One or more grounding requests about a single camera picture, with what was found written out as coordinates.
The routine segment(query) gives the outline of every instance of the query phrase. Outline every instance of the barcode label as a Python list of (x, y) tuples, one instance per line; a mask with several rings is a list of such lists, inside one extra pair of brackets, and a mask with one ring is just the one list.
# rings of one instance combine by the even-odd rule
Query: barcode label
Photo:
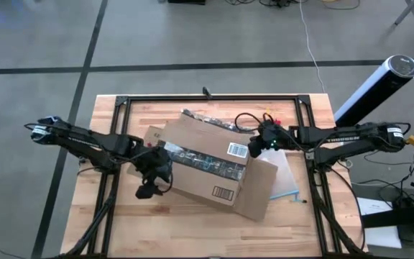
[(228, 147), (228, 155), (234, 155), (236, 157), (240, 158), (246, 158), (247, 157), (247, 147), (244, 145), (239, 145), (236, 143), (229, 143)]
[(234, 191), (228, 190), (225, 188), (221, 188), (218, 186), (213, 187), (212, 195), (215, 197), (219, 197), (228, 201), (233, 200)]
[(388, 132), (399, 132), (402, 133), (402, 130), (400, 128), (387, 128)]

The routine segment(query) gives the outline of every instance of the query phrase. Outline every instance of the black metal frame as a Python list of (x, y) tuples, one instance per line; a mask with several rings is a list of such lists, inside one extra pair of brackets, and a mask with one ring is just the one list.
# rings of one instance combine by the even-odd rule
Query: black metal frame
[[(309, 125), (315, 127), (316, 122), (314, 120), (313, 110), (311, 106), (311, 98), (309, 95), (161, 95), (161, 96), (151, 96), (151, 95), (142, 95), (142, 96), (117, 96), (115, 105), (114, 105), (114, 112), (113, 117), (111, 120), (111, 132), (116, 131), (116, 126), (119, 118), (119, 111), (125, 105), (125, 112), (123, 123), (121, 127), (121, 133), (126, 134), (129, 124), (129, 117), (130, 117), (130, 110), (132, 102), (136, 101), (293, 101), (295, 104), (296, 110), (296, 117), (299, 125), (304, 125), (303, 120), (303, 112), (302, 112), (302, 105), (305, 107), (306, 112), (308, 114), (308, 121)], [(306, 167), (308, 172), (308, 181), (310, 186), (310, 195), (313, 204), (314, 210), (314, 217), (316, 220), (317, 226), (317, 233), (319, 244), (321, 248), (321, 253), (323, 258), (379, 258), (374, 257), (371, 255), (356, 255), (356, 254), (344, 254), (342, 253), (341, 249), (341, 240), (346, 240), (347, 234), (342, 230), (341, 226), (336, 222), (334, 216), (334, 208), (331, 202), (330, 191), (328, 188), (328, 181), (325, 173), (320, 173), (321, 178), (321, 186), (323, 192), (323, 198), (320, 197), (317, 185), (316, 185), (316, 171), (314, 170), (313, 161), (308, 154), (305, 156)], [(94, 219), (100, 212), (102, 206), (104, 206), (104, 196), (106, 190), (106, 182), (109, 175), (113, 175), (113, 183), (111, 187), (111, 192), (115, 191), (114, 193), (117, 194), (117, 189), (119, 187), (119, 176), (120, 172), (113, 172), (113, 173), (103, 173), (101, 176), (99, 188), (98, 188), (98, 195), (96, 200), (96, 208), (94, 212)], [(86, 256), (101, 256), (106, 257), (108, 254), (109, 249), (109, 242), (111, 237), (111, 226), (113, 224), (113, 216), (114, 216), (114, 207), (115, 207), (116, 199), (112, 201), (111, 208), (108, 210), (107, 218), (106, 218), (106, 226), (103, 234), (103, 243), (101, 246), (101, 252), (95, 253), (96, 248), (96, 231), (93, 233), (89, 243)], [(324, 214), (326, 219), (330, 222), (330, 233), (333, 240), (333, 252), (328, 251), (323, 221), (321, 214)]]

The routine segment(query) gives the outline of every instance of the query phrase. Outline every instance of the barcode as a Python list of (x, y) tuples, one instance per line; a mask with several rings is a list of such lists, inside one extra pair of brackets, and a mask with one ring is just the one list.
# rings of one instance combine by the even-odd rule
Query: barcode
[(226, 199), (228, 201), (232, 201), (234, 191), (228, 190), (228, 189), (225, 189), (225, 188), (221, 188), (221, 187), (218, 187), (218, 186), (214, 186), (212, 195), (215, 196), (215, 197)]
[(247, 157), (247, 147), (236, 143), (229, 143), (228, 155), (235, 155), (236, 157), (245, 158)]

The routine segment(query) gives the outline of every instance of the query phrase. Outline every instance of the white paper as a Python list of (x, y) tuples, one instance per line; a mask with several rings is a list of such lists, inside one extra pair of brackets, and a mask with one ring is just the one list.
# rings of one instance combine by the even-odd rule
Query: white paper
[[(384, 201), (364, 198), (357, 198), (357, 201), (359, 201), (362, 215), (392, 210)], [(402, 248), (402, 243), (400, 242), (396, 226), (365, 229), (365, 242), (368, 245)]]

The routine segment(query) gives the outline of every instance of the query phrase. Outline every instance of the plastic bag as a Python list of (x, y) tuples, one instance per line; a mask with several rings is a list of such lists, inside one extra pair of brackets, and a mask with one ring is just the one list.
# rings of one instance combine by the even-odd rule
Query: plastic bag
[(271, 199), (298, 194), (300, 190), (293, 178), (293, 173), (287, 162), (284, 150), (262, 150), (257, 159), (271, 163), (278, 167), (276, 180), (272, 186)]

